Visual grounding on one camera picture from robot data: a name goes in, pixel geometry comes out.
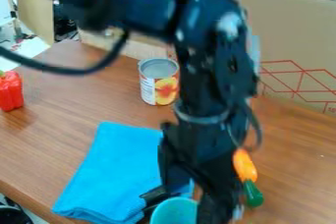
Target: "tin can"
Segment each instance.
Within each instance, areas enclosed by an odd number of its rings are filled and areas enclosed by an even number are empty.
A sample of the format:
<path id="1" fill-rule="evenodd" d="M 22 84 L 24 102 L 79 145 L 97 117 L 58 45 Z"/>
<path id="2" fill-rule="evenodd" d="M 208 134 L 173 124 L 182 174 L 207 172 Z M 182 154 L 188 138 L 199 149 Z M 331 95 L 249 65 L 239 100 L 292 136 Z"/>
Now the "tin can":
<path id="1" fill-rule="evenodd" d="M 150 105 L 168 105 L 179 93 L 177 62 L 154 58 L 139 62 L 140 90 L 143 101 Z"/>

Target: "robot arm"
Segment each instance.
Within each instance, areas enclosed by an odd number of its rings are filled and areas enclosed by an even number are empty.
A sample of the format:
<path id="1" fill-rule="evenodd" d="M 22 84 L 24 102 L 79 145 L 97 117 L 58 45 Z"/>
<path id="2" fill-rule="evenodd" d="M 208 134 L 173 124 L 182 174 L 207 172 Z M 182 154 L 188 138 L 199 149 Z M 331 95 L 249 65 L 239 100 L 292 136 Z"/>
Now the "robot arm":
<path id="1" fill-rule="evenodd" d="M 61 0 L 84 14 L 82 28 L 121 28 L 125 35 L 106 58 L 85 70 L 50 66 L 0 48 L 0 56 L 63 75 L 84 75 L 110 64 L 136 31 L 175 45 L 181 67 L 178 125 L 162 124 L 159 167 L 164 192 L 193 178 L 204 191 L 197 223 L 227 223 L 240 205 L 242 183 L 233 168 L 234 151 L 244 145 L 249 125 L 261 133 L 247 104 L 257 76 L 247 53 L 245 12 L 235 0 Z M 151 196 L 161 196 L 155 191 Z M 143 196 L 147 202 L 156 201 Z"/>

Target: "orange object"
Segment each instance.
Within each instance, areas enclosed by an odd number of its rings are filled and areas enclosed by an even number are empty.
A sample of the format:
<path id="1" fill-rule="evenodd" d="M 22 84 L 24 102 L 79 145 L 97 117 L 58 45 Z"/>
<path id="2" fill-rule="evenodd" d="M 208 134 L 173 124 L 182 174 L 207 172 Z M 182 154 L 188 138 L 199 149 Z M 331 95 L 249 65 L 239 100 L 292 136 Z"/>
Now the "orange object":
<path id="1" fill-rule="evenodd" d="M 246 180 L 251 180 L 253 182 L 256 181 L 256 168 L 250 158 L 249 153 L 246 150 L 236 150 L 233 155 L 233 164 L 242 182 L 245 182 Z"/>

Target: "folded towel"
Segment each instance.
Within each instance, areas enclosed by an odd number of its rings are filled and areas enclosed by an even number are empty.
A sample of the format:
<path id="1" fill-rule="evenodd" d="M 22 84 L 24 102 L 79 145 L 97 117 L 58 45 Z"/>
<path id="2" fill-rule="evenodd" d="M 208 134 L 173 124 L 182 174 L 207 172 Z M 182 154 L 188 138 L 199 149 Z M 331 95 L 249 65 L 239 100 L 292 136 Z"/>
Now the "folded towel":
<path id="1" fill-rule="evenodd" d="M 160 131 L 101 123 L 91 150 L 53 212 L 92 223 L 137 223 L 145 208 L 140 196 L 161 185 L 157 164 L 161 138 Z"/>

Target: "can label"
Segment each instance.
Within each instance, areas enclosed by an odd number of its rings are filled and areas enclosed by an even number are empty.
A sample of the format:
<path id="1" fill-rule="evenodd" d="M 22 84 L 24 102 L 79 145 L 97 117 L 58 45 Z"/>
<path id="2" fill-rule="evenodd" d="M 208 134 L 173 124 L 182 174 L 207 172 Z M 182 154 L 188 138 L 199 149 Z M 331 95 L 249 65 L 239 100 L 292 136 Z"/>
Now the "can label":
<path id="1" fill-rule="evenodd" d="M 148 79 L 140 75 L 141 98 L 146 103 L 155 105 L 155 79 Z"/>
<path id="2" fill-rule="evenodd" d="M 166 79 L 150 79 L 140 75 L 141 98 L 150 105 L 168 105 L 178 96 L 178 75 Z"/>
<path id="3" fill-rule="evenodd" d="M 155 102 L 157 105 L 167 105 L 172 103 L 178 96 L 178 78 L 155 80 Z"/>

